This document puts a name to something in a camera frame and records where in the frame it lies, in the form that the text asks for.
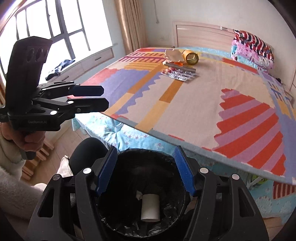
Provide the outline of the person's left hand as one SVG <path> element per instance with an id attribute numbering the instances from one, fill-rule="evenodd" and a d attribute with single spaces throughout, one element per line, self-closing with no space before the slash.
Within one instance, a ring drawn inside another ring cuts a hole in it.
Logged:
<path id="1" fill-rule="evenodd" d="M 26 152 L 37 152 L 43 147 L 46 132 L 23 134 L 14 130 L 10 123 L 1 123 L 1 134 L 7 141 L 13 141 Z"/>

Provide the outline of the left forearm white sleeve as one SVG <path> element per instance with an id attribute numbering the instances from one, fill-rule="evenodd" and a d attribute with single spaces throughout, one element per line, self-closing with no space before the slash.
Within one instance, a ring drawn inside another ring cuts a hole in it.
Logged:
<path id="1" fill-rule="evenodd" d="M 30 186 L 21 181 L 25 162 L 17 145 L 1 137 L 1 209 L 7 214 L 29 220 L 46 184 Z"/>

